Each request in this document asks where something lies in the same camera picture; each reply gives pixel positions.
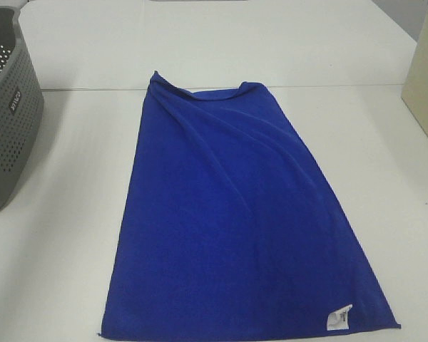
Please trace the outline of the grey perforated plastic basket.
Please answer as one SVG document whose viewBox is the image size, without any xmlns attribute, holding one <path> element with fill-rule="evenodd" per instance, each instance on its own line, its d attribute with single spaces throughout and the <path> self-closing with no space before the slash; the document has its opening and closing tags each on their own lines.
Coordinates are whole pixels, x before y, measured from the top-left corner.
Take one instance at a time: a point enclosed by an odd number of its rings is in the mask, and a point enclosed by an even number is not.
<svg viewBox="0 0 428 342">
<path fill-rule="evenodd" d="M 0 209 L 26 166 L 44 111 L 19 15 L 16 7 L 0 6 Z"/>
</svg>

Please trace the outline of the blue towel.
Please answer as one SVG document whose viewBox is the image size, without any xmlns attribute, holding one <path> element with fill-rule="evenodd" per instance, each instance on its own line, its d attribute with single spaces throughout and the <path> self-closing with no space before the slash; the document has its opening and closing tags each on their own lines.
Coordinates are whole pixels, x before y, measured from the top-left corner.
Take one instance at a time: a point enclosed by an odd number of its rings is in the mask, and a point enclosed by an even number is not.
<svg viewBox="0 0 428 342">
<path fill-rule="evenodd" d="M 261 83 L 152 75 L 100 335 L 272 341 L 398 329 L 317 162 Z"/>
</svg>

